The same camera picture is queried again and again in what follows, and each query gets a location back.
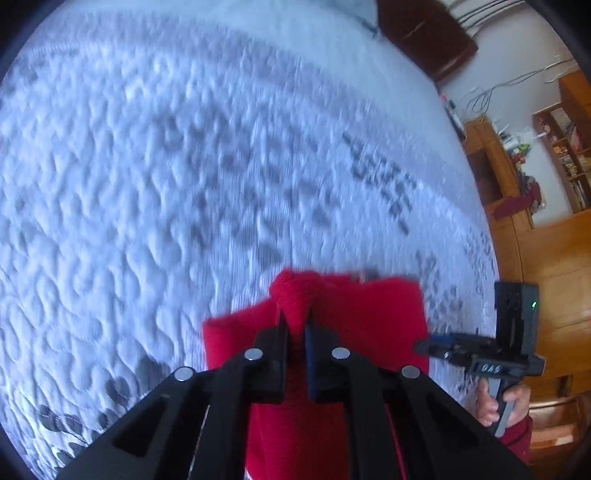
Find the person's arm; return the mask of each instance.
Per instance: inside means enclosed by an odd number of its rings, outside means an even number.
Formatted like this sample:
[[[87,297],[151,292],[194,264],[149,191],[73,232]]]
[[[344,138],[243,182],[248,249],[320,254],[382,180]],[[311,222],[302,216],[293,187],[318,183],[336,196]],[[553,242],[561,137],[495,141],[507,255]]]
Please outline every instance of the person's arm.
[[[514,401],[507,430],[501,442],[525,463],[530,459],[532,420],[530,413],[531,390],[525,384],[516,385],[505,392],[505,401]],[[499,404],[488,394],[488,381],[481,378],[476,392],[476,419],[485,427],[499,420]]]

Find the quilted bedspread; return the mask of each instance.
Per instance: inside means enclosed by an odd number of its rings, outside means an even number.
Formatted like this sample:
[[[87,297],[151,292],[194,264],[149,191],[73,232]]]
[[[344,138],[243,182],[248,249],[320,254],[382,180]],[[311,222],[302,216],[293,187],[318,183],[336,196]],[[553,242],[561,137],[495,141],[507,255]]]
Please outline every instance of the quilted bedspread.
[[[205,369],[201,322],[285,266],[411,275],[432,331],[494,333],[473,179],[293,54],[180,17],[56,13],[0,102],[0,421],[40,479],[173,369]],[[469,404],[461,371],[431,376]]]

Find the human hand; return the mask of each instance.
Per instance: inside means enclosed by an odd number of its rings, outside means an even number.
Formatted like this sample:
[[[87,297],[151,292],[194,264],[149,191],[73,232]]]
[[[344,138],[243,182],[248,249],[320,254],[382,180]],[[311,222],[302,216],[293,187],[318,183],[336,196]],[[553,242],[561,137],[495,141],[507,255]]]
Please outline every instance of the human hand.
[[[518,424],[530,412],[531,389],[520,383],[509,388],[503,394],[506,402],[514,401],[513,411],[509,416],[507,428]],[[476,389],[476,419],[485,427],[499,421],[499,403],[488,394],[488,380],[481,378]]]

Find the bed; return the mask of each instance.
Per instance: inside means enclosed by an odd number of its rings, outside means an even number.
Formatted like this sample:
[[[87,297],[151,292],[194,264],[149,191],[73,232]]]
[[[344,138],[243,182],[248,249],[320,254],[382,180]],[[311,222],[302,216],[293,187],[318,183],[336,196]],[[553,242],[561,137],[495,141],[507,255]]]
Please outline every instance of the bed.
[[[53,479],[285,266],[417,278],[493,335],[498,278],[434,85],[355,2],[71,1],[0,85],[0,423]],[[432,360],[467,408],[474,382]]]

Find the bookshelf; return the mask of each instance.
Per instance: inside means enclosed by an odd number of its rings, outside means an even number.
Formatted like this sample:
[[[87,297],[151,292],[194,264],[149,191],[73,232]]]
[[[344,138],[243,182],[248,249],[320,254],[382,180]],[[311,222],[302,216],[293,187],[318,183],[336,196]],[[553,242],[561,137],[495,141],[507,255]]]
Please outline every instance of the bookshelf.
[[[542,137],[558,172],[573,213],[591,208],[591,145],[557,103],[533,114],[534,128]]]

